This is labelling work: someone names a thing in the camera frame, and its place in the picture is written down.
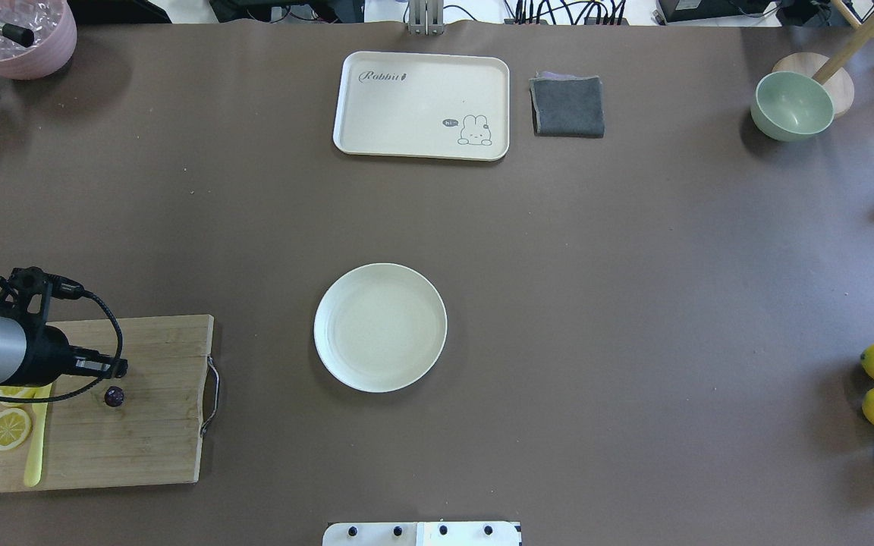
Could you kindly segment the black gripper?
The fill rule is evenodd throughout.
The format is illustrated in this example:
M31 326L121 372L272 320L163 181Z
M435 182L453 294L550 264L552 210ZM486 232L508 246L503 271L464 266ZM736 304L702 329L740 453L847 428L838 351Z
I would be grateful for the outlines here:
M41 387L63 375L125 376L127 359L74 346L60 329L46 324L53 300L80 298L93 301L115 321L97 294L69 278L37 267L15 268L9 277L0 277L0 386Z

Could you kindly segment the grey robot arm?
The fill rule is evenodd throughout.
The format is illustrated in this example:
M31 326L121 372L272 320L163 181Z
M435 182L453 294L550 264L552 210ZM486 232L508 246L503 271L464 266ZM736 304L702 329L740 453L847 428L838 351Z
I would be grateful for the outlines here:
M74 346L65 333L48 325L53 300L82 297L97 303L114 326L115 355ZM63 375L122 378L128 370L122 348L117 319L81 283L37 267L14 268L9 277L0 277L0 386L42 387Z

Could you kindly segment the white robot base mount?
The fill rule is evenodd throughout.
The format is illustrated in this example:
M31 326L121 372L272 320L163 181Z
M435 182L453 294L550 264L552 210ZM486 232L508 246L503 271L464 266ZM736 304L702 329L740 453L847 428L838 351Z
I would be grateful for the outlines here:
M475 521L337 522L322 545L521 545L518 522Z

